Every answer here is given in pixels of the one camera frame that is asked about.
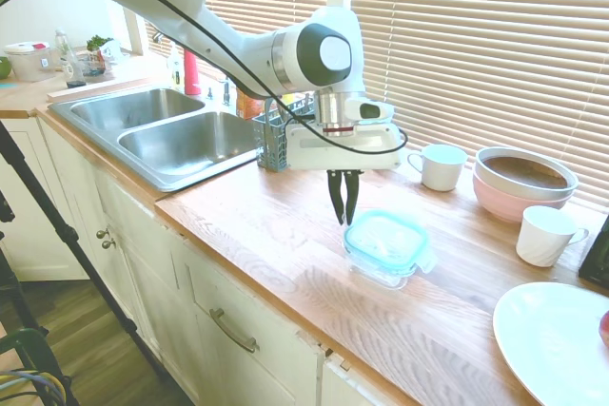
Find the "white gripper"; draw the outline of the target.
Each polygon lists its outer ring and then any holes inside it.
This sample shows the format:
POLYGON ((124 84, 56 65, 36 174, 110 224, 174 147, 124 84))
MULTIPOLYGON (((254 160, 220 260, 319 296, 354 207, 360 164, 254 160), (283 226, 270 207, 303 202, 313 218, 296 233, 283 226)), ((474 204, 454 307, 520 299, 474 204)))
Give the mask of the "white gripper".
POLYGON ((343 173, 347 198, 345 219, 352 224, 360 189, 360 176, 366 170, 395 169, 403 162, 403 135, 392 123, 355 126, 343 137, 320 137, 301 124, 285 129, 286 162, 295 170, 327 170, 330 200, 339 225, 344 223, 341 194, 343 173))

